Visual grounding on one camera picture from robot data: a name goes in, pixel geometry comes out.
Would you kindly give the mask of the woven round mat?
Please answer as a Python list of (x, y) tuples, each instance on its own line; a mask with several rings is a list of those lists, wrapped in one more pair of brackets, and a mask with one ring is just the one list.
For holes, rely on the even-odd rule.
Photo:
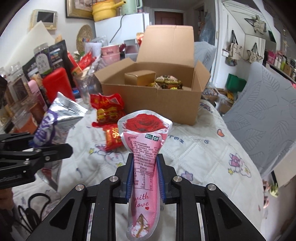
[(78, 53), (81, 55), (84, 53), (84, 45), (93, 39), (93, 31), (89, 25), (83, 25), (78, 31), (76, 37), (76, 48)]

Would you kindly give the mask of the light green electric kettle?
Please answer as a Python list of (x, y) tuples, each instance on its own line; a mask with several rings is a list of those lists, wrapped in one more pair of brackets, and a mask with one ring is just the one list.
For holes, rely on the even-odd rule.
[(142, 0), (126, 0), (121, 6), (122, 15), (136, 14), (142, 9)]

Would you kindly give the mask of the small gold cardboard box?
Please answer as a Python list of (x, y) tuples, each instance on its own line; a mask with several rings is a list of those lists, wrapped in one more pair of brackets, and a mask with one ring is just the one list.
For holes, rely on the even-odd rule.
[(154, 83), (156, 73), (151, 70), (139, 70), (125, 73), (125, 85), (148, 86)]

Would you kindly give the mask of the wall intercom screen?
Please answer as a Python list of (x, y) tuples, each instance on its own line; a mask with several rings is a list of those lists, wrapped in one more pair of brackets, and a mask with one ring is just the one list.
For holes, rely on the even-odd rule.
[(38, 22), (42, 22), (47, 30), (57, 29), (58, 13), (44, 9), (34, 9), (30, 18), (29, 29), (31, 30)]

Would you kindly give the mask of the green brown snack packet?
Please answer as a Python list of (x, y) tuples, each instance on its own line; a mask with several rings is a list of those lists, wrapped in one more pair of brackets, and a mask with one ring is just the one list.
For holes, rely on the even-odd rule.
[(147, 85), (147, 87), (155, 87), (158, 89), (179, 89), (183, 88), (181, 80), (171, 75), (163, 75), (157, 77), (153, 83)]

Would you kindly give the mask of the brown entrance door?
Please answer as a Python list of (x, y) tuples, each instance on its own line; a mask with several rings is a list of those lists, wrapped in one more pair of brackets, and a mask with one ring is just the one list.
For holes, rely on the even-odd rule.
[(184, 25), (184, 14), (171, 11), (155, 11), (156, 25)]

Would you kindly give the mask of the yellow pot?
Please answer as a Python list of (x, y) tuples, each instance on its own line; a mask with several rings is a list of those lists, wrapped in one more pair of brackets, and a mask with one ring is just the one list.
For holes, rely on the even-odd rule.
[(99, 1), (92, 6), (92, 15), (95, 22), (116, 17), (116, 9), (126, 4), (126, 1)]

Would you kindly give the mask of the small red candy packet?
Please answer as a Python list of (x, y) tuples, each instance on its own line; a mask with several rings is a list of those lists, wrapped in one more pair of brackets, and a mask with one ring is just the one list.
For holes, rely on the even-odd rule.
[(123, 143), (118, 131), (118, 125), (116, 123), (104, 126), (103, 131), (105, 132), (105, 137), (106, 137), (105, 150), (107, 152), (110, 152), (116, 148), (120, 148), (123, 146)]

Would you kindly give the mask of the white refrigerator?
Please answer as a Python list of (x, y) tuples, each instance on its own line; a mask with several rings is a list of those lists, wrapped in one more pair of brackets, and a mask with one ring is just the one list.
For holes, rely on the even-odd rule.
[(107, 38), (108, 44), (122, 44), (125, 40), (136, 39), (150, 25), (149, 13), (116, 16), (95, 22), (96, 37)]

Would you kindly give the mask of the gold framed picture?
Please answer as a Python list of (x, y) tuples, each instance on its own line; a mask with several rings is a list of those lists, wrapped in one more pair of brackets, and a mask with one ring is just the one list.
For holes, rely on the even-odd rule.
[(66, 0), (66, 18), (93, 20), (92, 0)]

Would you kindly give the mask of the green storage bin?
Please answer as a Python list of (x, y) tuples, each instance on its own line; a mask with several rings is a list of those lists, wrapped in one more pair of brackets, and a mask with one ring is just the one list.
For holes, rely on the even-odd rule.
[(233, 74), (228, 74), (225, 87), (233, 93), (242, 92), (246, 83), (247, 81), (245, 79), (239, 78)]

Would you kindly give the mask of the large red candy bag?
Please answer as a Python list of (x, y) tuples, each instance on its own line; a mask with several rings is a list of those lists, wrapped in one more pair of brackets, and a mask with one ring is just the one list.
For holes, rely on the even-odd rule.
[(91, 94), (91, 106), (96, 109), (96, 121), (92, 123), (95, 128), (117, 123), (126, 115), (125, 103), (120, 94), (112, 95)]

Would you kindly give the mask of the red plastic canister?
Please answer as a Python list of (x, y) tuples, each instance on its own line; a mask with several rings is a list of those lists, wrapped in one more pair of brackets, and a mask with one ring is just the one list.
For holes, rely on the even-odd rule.
[(57, 97), (58, 92), (61, 92), (65, 97), (75, 101), (75, 96), (64, 68), (60, 67), (55, 69), (52, 73), (43, 78), (42, 83), (50, 103)]

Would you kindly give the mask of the glass mug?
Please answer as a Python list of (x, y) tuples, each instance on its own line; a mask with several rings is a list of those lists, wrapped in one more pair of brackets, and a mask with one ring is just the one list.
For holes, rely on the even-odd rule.
[(74, 76), (73, 79), (83, 102), (86, 105), (90, 105), (90, 95), (98, 93), (97, 85), (93, 76), (80, 74)]

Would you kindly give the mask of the silver purple snack bag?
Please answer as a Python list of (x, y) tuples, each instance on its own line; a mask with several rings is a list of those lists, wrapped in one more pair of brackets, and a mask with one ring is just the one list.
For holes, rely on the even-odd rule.
[[(39, 137), (39, 142), (34, 147), (65, 144), (69, 130), (84, 118), (87, 112), (87, 108), (58, 92), (35, 132), (35, 135)], [(38, 171), (39, 177), (56, 191), (62, 160), (46, 163), (44, 168)]]

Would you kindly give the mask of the black standing pouch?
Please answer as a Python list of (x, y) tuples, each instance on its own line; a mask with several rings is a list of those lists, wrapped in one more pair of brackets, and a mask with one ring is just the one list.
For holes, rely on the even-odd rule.
[[(66, 70), (68, 79), (70, 81), (70, 86), (72, 88), (75, 88), (75, 83), (73, 81), (73, 77), (71, 74), (71, 69), (74, 66), (68, 57), (68, 51), (65, 40), (51, 45), (49, 47), (49, 51), (53, 70), (63, 67)], [(38, 71), (36, 60), (34, 57), (27, 64), (25, 64), (22, 67), (22, 69), (27, 80), (35, 80), (39, 87), (43, 85), (43, 78), (41, 77), (41, 74)]]

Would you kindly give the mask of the red foil packet upright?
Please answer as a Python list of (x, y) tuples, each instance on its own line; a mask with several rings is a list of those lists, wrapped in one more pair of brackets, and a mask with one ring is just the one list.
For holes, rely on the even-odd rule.
[(87, 54), (85, 54), (78, 62), (78, 66), (81, 70), (84, 70), (88, 66), (90, 66), (94, 61), (96, 60), (96, 57), (92, 56), (92, 51), (89, 51)]

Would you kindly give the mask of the open cardboard box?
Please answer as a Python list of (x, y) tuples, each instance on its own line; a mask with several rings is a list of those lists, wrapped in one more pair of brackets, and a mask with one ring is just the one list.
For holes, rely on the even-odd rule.
[(210, 72), (194, 60), (191, 26), (151, 25), (136, 61), (125, 58), (95, 72), (103, 95), (120, 94), (126, 113), (152, 110), (194, 125)]

